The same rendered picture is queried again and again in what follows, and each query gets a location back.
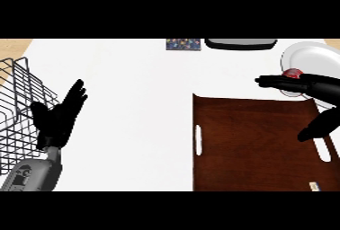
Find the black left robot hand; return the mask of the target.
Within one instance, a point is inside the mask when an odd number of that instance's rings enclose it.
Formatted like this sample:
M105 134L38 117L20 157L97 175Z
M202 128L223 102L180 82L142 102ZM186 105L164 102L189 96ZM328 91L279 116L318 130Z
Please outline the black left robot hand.
M32 124L38 129L35 148L43 150L46 147L65 147L72 126L87 99L84 81L78 79L68 91L65 99L51 109L43 103L32 102Z

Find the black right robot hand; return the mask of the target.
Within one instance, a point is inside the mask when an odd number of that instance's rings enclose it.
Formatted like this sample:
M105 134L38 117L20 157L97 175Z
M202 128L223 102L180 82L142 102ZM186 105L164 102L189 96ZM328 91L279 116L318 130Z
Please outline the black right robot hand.
M298 79L284 75L261 75L254 81L263 88L303 93L332 105L301 129L297 140L304 142L326 137L340 127L340 79L325 75L301 74Z

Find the red can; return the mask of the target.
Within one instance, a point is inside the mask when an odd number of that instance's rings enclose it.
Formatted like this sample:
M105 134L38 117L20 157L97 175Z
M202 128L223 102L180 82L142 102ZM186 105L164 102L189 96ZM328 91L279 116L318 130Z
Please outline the red can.
M289 68L282 72L282 75L292 79L298 79L301 74L303 74L303 71L297 68Z

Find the white round plate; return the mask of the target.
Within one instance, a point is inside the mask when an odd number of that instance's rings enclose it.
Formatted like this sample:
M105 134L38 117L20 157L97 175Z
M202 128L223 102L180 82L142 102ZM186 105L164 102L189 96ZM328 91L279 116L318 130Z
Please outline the white round plate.
M340 79L340 49L312 41L297 42L281 54L281 71L289 68Z

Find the brown wooden tray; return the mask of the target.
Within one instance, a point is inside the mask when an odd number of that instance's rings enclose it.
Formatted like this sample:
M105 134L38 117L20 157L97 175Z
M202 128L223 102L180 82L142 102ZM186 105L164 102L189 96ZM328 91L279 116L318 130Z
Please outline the brown wooden tray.
M208 191L340 191L340 156L320 160L315 143L297 134L319 115L312 100L192 97L193 189Z

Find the blue patterned box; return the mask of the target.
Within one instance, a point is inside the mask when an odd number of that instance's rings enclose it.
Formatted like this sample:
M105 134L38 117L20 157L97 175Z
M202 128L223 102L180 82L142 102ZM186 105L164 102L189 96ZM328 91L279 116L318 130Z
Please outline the blue patterned box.
M165 49L198 51L201 49L201 40L199 39L167 39Z

